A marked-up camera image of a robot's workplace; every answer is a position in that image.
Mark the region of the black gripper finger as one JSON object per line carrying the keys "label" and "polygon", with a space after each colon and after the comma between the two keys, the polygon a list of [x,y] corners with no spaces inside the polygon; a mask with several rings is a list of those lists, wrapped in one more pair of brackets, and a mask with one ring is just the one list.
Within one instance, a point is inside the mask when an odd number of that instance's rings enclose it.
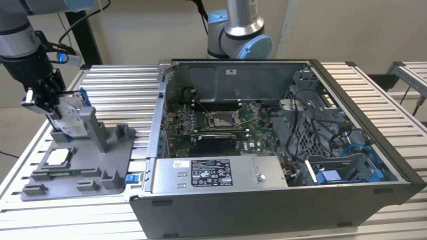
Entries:
{"label": "black gripper finger", "polygon": [[65,82],[60,69],[53,69],[52,73],[42,79],[42,87],[49,95],[60,95],[65,90]]}
{"label": "black gripper finger", "polygon": [[38,98],[38,108],[50,116],[53,120],[61,120],[62,115],[58,111],[60,99],[57,95],[48,95]]}

